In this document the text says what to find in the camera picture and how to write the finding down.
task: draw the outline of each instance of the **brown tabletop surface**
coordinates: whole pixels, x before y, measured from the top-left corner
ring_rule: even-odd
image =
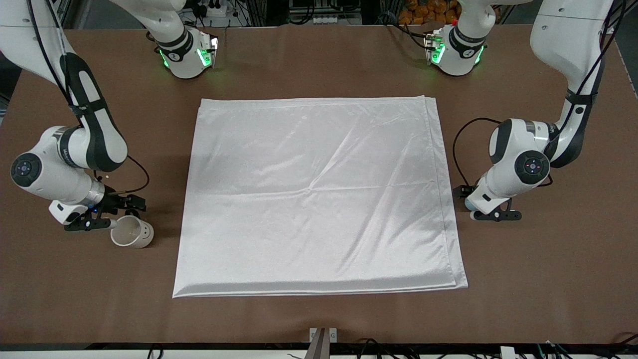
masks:
[[[13,159],[44,129],[75,122],[53,84],[23,72],[0,128],[1,342],[298,342],[329,326],[344,342],[605,343],[638,329],[638,101],[615,45],[580,158],[552,171],[554,185],[514,199],[520,222],[474,222],[456,203],[468,289],[171,299],[201,98],[435,97],[455,187],[452,140],[463,124],[554,122],[567,88],[533,55],[531,26],[496,26],[463,77],[428,67],[394,28],[207,31],[220,36],[217,67],[191,80],[161,65],[143,31],[68,31],[151,174],[139,194],[155,239],[143,250],[116,247],[107,231],[66,233],[48,201],[11,182]],[[493,128],[472,124],[459,139],[471,181],[491,165]],[[105,180],[120,190],[143,181],[130,162]]]

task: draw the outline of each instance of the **glowing green light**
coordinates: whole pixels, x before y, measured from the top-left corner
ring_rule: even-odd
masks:
[[[439,47],[434,50],[434,53],[432,54],[432,62],[434,62],[435,64],[438,64],[441,62],[441,57],[443,57],[443,53],[445,52],[445,44],[442,43],[441,45],[439,45]]]
[[[160,50],[159,54],[161,55],[161,58],[164,60],[164,66],[168,68],[168,61],[166,61],[166,58],[164,57],[164,53]]]
[[[211,56],[202,52],[200,49],[197,49],[197,54],[200,56],[200,59],[202,60],[202,64],[204,66],[208,66],[211,64]]]
[[[479,50],[478,55],[477,55],[477,59],[474,61],[474,65],[476,65],[477,63],[479,63],[479,61],[480,61],[480,55],[481,55],[481,53],[483,53],[483,49],[485,49],[485,46],[481,46],[481,47],[480,47],[480,50]]]

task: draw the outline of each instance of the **cup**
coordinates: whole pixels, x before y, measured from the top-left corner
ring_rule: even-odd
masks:
[[[111,241],[115,245],[128,248],[144,248],[153,239],[153,227],[136,216],[123,216],[111,229]]]

